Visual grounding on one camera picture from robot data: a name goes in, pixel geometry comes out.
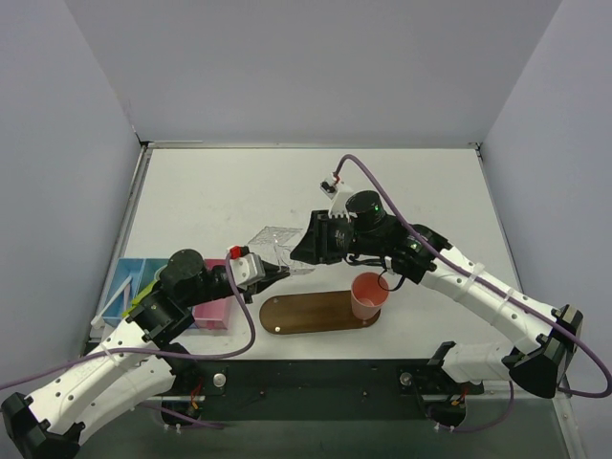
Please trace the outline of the clear crystal toothbrush holder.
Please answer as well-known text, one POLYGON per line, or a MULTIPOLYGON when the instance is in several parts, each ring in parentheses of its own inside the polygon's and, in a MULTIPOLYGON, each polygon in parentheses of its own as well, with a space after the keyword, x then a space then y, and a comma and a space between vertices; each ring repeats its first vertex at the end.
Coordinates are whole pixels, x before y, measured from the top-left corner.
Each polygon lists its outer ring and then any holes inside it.
POLYGON ((291 275, 305 275, 312 273, 315 267, 291 258, 292 250, 303 235, 303 229, 266 226, 247 246, 264 261, 287 268, 291 275))

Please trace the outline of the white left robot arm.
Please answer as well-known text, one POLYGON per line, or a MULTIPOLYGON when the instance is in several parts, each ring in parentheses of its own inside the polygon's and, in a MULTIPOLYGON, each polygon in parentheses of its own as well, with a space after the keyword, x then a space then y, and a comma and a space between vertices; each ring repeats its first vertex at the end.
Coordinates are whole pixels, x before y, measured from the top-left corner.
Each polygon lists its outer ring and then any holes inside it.
POLYGON ((222 265, 212 268, 195 250, 175 252, 91 353, 54 369, 48 384, 29 394, 15 392, 1 404, 9 438, 24 458, 73 458, 124 411, 168 390, 187 392, 203 356, 176 339, 193 323, 193 308, 230 296, 244 307, 290 274, 246 246, 230 248, 222 265))

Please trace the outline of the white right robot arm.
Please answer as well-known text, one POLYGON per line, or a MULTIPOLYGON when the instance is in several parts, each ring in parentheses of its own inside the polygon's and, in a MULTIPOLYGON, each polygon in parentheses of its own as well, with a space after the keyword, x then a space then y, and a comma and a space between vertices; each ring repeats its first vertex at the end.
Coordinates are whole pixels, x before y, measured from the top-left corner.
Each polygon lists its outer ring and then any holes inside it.
POLYGON ((443 356, 444 371, 457 383, 512 381, 540 398, 557 393, 576 352, 582 314, 569 306, 531 300, 466 258, 435 231, 407 229, 385 211, 373 190, 349 198, 348 213, 311 213, 309 226, 291 251, 309 265, 374 265, 429 288, 464 306, 500 332, 506 343, 454 344, 443 356))

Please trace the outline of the coral plastic cup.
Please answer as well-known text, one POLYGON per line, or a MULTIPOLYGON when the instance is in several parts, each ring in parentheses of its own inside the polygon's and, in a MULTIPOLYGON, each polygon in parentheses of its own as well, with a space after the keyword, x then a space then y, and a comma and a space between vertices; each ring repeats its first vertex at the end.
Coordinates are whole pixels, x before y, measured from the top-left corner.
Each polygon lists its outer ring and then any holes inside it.
POLYGON ((350 289, 353 315, 361 320, 372 318, 389 296, 387 282, 376 273, 361 273, 350 289))

